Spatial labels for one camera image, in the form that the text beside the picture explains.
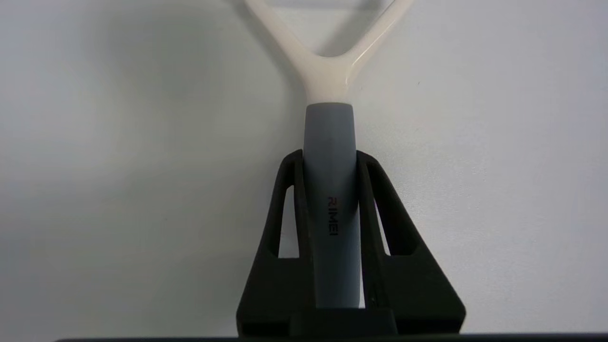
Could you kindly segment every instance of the white y-shaped frame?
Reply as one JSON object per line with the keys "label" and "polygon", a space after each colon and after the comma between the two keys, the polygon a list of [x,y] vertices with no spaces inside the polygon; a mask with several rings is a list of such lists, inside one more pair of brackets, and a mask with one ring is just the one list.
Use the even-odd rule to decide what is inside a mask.
{"label": "white y-shaped frame", "polygon": [[336,57],[323,57],[310,52],[264,0],[245,2],[300,74],[308,104],[312,104],[347,102],[348,87],[413,0],[394,0],[359,42],[348,52]]}

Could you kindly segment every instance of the black base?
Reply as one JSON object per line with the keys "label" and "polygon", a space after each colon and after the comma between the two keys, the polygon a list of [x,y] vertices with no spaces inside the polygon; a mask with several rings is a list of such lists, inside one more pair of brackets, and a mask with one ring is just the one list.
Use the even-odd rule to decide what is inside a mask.
{"label": "black base", "polygon": [[[464,305],[418,234],[388,176],[377,160],[362,152],[357,153],[357,190],[365,309],[315,309],[302,164],[302,151],[298,150],[279,168],[264,233],[237,311],[239,336],[457,333],[465,318]],[[283,203],[292,185],[300,257],[279,259]],[[390,256],[382,245],[376,206]],[[299,323],[293,320],[301,319],[303,313],[307,328],[294,329]]]}

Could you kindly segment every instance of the rubber grip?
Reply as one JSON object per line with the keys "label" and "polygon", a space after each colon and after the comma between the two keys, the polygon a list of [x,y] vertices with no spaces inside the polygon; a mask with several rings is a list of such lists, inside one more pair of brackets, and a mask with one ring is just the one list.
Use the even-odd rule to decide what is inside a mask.
{"label": "rubber grip", "polygon": [[316,304],[359,307],[361,236],[357,215],[353,107],[306,107],[304,183],[311,233]]}

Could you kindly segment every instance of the printed logo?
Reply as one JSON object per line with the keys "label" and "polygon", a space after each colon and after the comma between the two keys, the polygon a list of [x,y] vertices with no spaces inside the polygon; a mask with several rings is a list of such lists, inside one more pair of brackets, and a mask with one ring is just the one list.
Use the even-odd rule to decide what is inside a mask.
{"label": "printed logo", "polygon": [[330,235],[338,235],[338,199],[336,197],[328,197],[330,203],[327,206],[327,228]]}

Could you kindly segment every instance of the white wall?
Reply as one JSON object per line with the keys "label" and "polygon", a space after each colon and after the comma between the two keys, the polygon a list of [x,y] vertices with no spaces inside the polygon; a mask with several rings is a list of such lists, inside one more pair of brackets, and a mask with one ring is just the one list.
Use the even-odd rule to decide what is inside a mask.
{"label": "white wall", "polygon": [[[277,11],[335,55],[386,4]],[[606,18],[418,1],[351,90],[465,332],[608,330]],[[0,2],[0,340],[235,335],[304,106],[236,0]]]}

